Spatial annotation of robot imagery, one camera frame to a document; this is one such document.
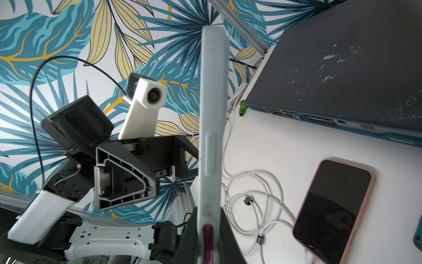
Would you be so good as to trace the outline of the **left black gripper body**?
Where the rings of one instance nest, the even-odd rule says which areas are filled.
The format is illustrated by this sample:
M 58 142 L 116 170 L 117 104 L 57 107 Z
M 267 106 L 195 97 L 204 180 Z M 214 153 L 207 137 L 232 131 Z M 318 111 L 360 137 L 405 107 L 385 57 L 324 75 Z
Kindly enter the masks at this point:
M 101 211 L 134 204 L 160 195 L 160 179 L 198 176 L 186 156 L 199 151 L 182 135 L 109 140 L 96 147 L 95 205 Z

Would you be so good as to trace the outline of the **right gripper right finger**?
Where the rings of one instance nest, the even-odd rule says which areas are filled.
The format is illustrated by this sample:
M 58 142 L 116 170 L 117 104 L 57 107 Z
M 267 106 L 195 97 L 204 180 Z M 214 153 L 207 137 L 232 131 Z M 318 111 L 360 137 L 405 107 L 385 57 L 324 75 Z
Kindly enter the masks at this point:
M 221 264 L 246 264 L 223 208 L 220 217 L 219 257 Z

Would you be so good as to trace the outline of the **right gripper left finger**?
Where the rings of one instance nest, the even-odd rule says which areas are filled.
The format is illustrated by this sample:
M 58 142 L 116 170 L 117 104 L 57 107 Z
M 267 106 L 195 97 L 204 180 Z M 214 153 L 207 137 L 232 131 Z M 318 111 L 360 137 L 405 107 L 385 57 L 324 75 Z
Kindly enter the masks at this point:
M 198 262 L 198 234 L 197 208 L 194 208 L 188 220 L 186 229 L 181 237 L 180 245 L 171 264 L 197 264 Z

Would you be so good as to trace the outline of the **pink-edged black phone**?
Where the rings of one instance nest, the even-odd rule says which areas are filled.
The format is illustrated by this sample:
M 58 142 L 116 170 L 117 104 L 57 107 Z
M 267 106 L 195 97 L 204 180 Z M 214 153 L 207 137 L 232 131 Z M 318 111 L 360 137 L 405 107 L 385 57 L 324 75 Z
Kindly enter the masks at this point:
M 344 264 L 375 184 L 373 173 L 324 159 L 292 228 L 292 235 L 324 264 Z

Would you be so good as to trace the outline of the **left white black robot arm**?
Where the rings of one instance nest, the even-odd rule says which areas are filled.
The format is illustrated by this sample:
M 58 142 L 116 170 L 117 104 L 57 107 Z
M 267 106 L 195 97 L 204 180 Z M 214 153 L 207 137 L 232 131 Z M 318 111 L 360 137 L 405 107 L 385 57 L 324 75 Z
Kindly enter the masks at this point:
M 112 138 L 113 124 L 89 96 L 48 116 L 42 127 L 66 149 L 68 159 L 1 238 L 1 250 L 25 264 L 101 255 L 171 263 L 181 236 L 170 221 L 136 228 L 101 226 L 83 221 L 69 208 L 91 189 L 96 207 L 109 210 L 158 197 L 162 177 L 197 176 L 185 160 L 186 154 L 198 157 L 188 138 Z

